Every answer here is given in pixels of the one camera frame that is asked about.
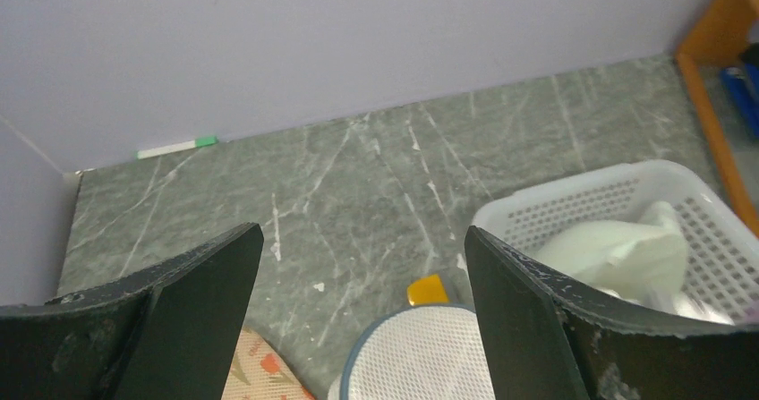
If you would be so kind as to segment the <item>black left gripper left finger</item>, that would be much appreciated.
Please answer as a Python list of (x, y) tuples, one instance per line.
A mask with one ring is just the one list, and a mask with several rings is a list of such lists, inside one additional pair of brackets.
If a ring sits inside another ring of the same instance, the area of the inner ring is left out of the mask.
[(115, 281), (1, 309), (4, 399), (219, 399), (264, 243), (239, 225)]

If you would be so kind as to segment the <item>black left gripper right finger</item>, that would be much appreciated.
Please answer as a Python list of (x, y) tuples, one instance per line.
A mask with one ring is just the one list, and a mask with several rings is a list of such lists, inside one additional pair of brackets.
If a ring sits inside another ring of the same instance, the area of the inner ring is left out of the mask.
[(471, 226), (465, 257), (498, 399), (755, 399), (758, 328), (688, 319), (567, 277)]

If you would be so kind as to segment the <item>white mesh laundry bag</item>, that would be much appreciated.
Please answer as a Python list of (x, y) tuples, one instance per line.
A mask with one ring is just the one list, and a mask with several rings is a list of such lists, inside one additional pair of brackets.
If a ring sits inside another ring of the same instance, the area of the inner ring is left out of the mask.
[(329, 399), (493, 399), (475, 312), (423, 305), (372, 323), (330, 385)]

